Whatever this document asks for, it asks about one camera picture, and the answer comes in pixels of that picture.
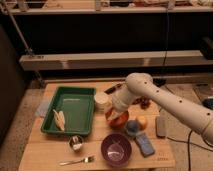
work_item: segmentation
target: metal fork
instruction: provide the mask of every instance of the metal fork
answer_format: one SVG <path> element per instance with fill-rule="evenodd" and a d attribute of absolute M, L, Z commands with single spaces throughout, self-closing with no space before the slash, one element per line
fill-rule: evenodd
<path fill-rule="evenodd" d="M 59 165 L 65 166 L 65 165 L 76 164 L 76 163 L 90 163 L 90 162 L 93 162 L 94 160 L 95 160 L 94 156 L 89 156 L 89 157 L 85 157 L 81 160 L 60 162 Z"/>

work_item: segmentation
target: white paper cup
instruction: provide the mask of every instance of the white paper cup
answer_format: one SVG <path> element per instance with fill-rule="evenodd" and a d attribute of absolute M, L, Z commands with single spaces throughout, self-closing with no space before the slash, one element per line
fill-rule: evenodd
<path fill-rule="evenodd" d="M 94 100 L 95 109 L 98 113 L 105 114 L 111 107 L 109 96 L 104 92 L 97 92 L 94 96 Z"/>

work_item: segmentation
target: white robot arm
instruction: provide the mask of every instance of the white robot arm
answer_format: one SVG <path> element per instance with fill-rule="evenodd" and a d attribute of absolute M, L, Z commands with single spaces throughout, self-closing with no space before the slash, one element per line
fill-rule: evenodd
<path fill-rule="evenodd" d="M 153 100 L 180 122 L 213 143 L 213 111 L 156 87 L 149 74 L 132 73 L 127 76 L 126 85 L 112 97 L 116 113 L 126 111 L 141 96 Z"/>

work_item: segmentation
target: black wall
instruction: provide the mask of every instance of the black wall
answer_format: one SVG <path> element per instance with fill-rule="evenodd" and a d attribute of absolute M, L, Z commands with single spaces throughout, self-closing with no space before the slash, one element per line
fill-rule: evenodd
<path fill-rule="evenodd" d="M 0 144 L 3 142 L 27 85 L 27 78 L 18 59 L 19 56 L 0 23 Z"/>
<path fill-rule="evenodd" d="M 8 16 L 1 16 L 18 53 L 24 48 Z M 213 38 L 213 12 L 16 16 L 35 53 L 86 53 L 199 49 Z"/>

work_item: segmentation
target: green tray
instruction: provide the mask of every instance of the green tray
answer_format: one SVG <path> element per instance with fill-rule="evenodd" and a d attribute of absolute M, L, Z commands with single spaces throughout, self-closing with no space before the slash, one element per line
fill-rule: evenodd
<path fill-rule="evenodd" d="M 94 94 L 95 88 L 58 87 L 44 118 L 41 131 L 49 134 L 88 135 L 92 127 Z M 65 131 L 60 131 L 56 127 L 53 109 L 64 112 Z"/>

